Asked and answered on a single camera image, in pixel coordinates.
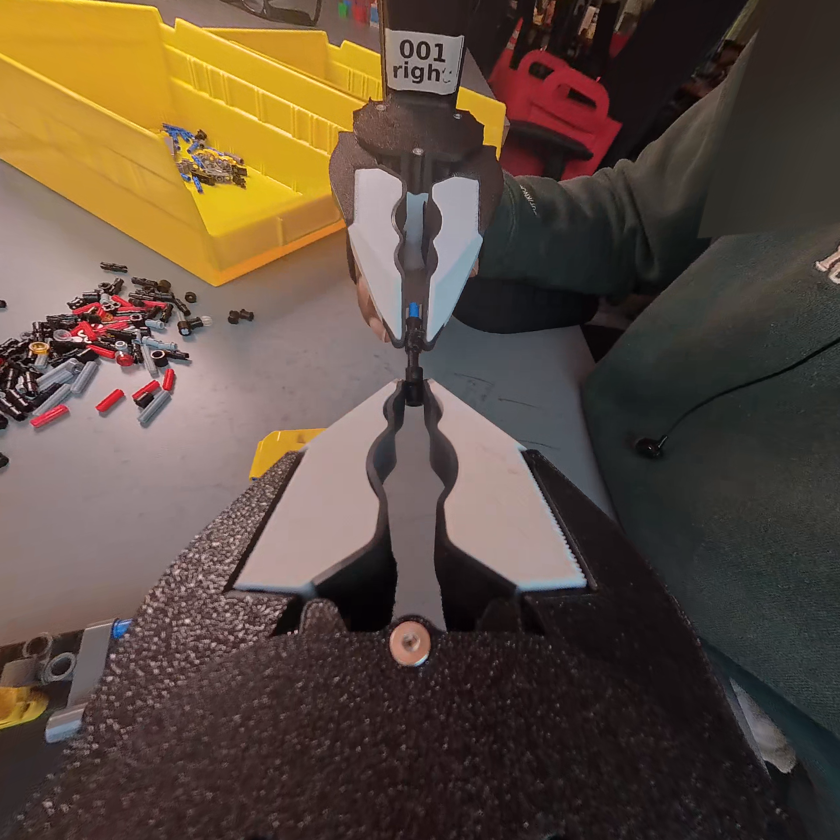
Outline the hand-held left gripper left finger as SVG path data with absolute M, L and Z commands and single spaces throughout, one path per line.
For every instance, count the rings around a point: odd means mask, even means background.
M 396 463 L 394 380 L 303 446 L 248 547 L 239 592 L 316 594 L 385 536 L 386 478 Z

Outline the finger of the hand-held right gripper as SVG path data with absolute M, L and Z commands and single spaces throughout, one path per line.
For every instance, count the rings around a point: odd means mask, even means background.
M 479 183 L 453 175 L 433 184 L 423 204 L 420 302 L 423 346 L 434 347 L 476 263 L 482 235 Z
M 350 246 L 374 305 L 396 348 L 405 344 L 404 244 L 406 187 L 403 180 L 381 168 L 359 169 L 353 175 L 353 222 Z

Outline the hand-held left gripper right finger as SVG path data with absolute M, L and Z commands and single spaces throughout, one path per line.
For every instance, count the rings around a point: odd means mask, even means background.
M 525 447 L 438 382 L 428 380 L 426 394 L 430 462 L 444 485 L 434 544 L 441 592 L 586 588 Z

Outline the yellow lego block assembly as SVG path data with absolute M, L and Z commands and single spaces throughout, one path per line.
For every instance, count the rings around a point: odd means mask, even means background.
M 285 455 L 305 448 L 323 431 L 324 428 L 316 427 L 278 430 L 270 433 L 257 444 L 248 478 L 250 480 L 260 478 Z

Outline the black connector with blue pin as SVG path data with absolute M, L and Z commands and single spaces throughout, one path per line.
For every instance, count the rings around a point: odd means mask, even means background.
M 424 404 L 424 370 L 421 353 L 424 351 L 424 325 L 421 308 L 417 302 L 408 305 L 406 318 L 406 370 L 403 380 L 403 396 L 406 406 L 419 407 Z

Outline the person's right forearm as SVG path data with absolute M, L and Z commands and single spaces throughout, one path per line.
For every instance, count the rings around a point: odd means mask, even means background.
M 582 324 L 600 300 L 677 288 L 713 243 L 700 222 L 754 36 L 726 80 L 634 161 L 556 182 L 505 174 L 455 318 L 490 333 Z

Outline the black and yellow lego model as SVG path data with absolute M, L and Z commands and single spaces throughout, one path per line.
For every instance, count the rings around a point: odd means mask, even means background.
M 1 729 L 44 724 L 47 744 L 78 735 L 112 647 L 132 623 L 117 618 L 2 647 Z

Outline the pile of small lego pieces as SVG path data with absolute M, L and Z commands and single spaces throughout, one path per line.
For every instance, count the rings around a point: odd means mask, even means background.
M 266 289 L 102 270 L 2 284 L 2 506 L 13 497 L 243 483 Z

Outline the person's right hand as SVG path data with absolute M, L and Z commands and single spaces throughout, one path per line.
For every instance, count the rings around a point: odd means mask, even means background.
M 379 341 L 389 343 L 390 336 L 382 322 L 382 319 L 374 305 L 370 290 L 367 286 L 366 279 L 363 275 L 359 275 L 356 282 L 356 297 L 362 315 L 362 319 L 367 326 L 374 333 Z

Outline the yellow plastic bin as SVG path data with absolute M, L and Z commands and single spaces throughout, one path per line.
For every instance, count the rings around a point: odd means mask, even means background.
M 2 160 L 212 286 L 344 229 L 330 155 L 186 90 L 150 6 L 2 2 Z M 195 194 L 161 126 L 204 130 L 248 186 Z
M 356 110 L 384 98 L 382 61 L 371 49 L 322 31 L 161 24 L 171 73 L 186 90 L 330 155 Z

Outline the red plastic case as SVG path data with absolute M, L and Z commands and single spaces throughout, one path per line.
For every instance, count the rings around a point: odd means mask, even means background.
M 507 107 L 502 169 L 557 182 L 592 175 L 622 128 L 611 117 L 606 89 L 546 51 L 528 52 L 517 67 L 512 54 L 502 53 L 489 81 Z

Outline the eyeglasses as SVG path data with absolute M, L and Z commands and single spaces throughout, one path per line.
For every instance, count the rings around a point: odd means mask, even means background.
M 226 1 L 252 16 L 297 28 L 317 28 L 323 1 Z

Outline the heap of blue grey parts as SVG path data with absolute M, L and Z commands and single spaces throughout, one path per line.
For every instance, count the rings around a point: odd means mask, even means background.
M 213 147 L 204 130 L 192 132 L 164 122 L 161 135 L 180 177 L 195 194 L 217 186 L 247 188 L 249 172 L 244 159 Z

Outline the person's green sweatshirt torso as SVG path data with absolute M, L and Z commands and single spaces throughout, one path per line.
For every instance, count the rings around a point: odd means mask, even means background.
M 838 337 L 838 283 L 816 267 L 837 247 L 836 224 L 718 239 L 583 396 L 627 535 L 791 742 L 815 788 L 802 820 L 827 838 L 838 838 L 838 348 L 702 408 L 661 458 L 633 444 Z

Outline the white cloth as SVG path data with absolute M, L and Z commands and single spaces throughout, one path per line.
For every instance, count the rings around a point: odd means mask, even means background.
M 783 732 L 738 683 L 730 679 L 729 685 L 732 708 L 751 748 L 765 764 L 791 774 L 797 757 Z

